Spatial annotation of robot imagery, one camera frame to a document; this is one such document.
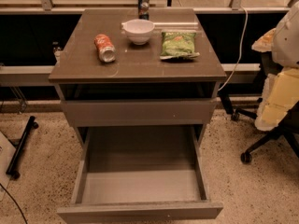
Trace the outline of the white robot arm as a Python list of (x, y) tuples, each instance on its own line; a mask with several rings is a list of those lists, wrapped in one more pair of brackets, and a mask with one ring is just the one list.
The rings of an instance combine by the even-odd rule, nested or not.
[(282, 66), (277, 75), (267, 76), (255, 120), (258, 130), (271, 131), (299, 101), (299, 2), (251, 48), (270, 51), (273, 62)]

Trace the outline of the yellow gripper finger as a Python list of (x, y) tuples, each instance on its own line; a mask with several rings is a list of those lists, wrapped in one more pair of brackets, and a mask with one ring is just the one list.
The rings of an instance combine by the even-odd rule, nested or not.
[(251, 48), (258, 52), (268, 52), (271, 50), (273, 36), (276, 29), (273, 28), (256, 40)]
[(255, 127), (271, 131), (299, 101), (299, 70), (283, 68), (277, 75), (269, 74), (263, 85), (262, 99)]

